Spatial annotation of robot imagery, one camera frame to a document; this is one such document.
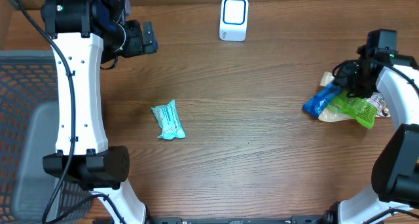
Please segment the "blue oreo cookie packet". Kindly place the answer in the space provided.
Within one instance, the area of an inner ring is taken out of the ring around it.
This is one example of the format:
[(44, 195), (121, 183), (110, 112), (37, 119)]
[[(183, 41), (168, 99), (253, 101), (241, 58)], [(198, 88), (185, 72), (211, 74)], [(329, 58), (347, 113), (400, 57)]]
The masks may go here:
[(321, 112), (342, 92), (341, 87), (329, 83), (322, 88), (315, 96), (308, 100), (302, 109), (311, 116), (318, 118)]

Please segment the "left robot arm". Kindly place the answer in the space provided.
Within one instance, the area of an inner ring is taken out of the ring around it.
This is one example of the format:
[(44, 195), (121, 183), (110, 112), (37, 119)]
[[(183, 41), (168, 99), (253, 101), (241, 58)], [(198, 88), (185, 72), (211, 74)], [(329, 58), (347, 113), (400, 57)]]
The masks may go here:
[(128, 181), (128, 150), (109, 145), (101, 110), (102, 64), (158, 50), (152, 23), (129, 20), (129, 13), (128, 0), (45, 0), (41, 16), (56, 61), (59, 128), (43, 168), (99, 198), (115, 222), (150, 223)]

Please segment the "green snack packet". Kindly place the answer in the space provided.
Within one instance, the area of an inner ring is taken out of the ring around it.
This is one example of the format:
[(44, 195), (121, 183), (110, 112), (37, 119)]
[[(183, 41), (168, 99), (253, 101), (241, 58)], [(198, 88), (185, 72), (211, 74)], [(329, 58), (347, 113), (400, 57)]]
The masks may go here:
[(349, 98), (347, 91), (343, 90), (327, 106), (336, 113), (342, 113), (355, 119), (360, 125), (371, 129), (380, 109), (381, 99), (376, 96), (370, 98)]

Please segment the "beige cookie snack bag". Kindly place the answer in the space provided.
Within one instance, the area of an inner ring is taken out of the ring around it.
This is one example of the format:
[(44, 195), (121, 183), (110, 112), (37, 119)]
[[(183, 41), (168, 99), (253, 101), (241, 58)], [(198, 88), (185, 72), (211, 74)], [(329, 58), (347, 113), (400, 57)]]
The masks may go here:
[[(334, 80), (334, 77), (332, 76), (331, 72), (325, 72), (323, 74), (323, 77), (320, 81), (320, 86), (324, 87), (327, 86), (329, 83), (331, 83)], [(387, 108), (387, 105), (384, 100), (380, 102), (380, 105), (378, 107), (378, 112), (376, 114), (376, 117), (390, 117), (390, 110)], [(338, 122), (338, 121), (345, 121), (345, 120), (352, 120), (352, 118), (349, 115), (346, 115), (344, 113), (338, 113), (331, 109), (325, 108), (318, 117), (319, 120), (323, 122)]]

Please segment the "teal snack packet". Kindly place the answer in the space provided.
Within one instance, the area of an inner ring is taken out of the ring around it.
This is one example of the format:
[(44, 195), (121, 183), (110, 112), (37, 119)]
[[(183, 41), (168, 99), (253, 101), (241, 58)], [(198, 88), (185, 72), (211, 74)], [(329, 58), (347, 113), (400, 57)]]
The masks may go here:
[(186, 137), (175, 100), (170, 101), (166, 105), (152, 107), (151, 110), (162, 130), (158, 139), (172, 140), (175, 138), (184, 139)]

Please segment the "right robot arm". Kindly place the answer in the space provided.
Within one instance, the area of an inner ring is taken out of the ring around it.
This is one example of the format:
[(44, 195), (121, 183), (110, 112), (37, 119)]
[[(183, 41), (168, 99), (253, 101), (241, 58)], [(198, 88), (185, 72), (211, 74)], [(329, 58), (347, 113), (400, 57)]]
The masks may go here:
[(418, 208), (418, 64), (396, 46), (396, 31), (371, 31), (357, 50), (359, 58), (332, 71), (334, 84), (349, 98), (381, 94), (395, 132), (373, 166), (371, 184), (339, 202), (325, 218), (329, 223), (381, 223), (395, 214), (418, 217), (413, 213)]

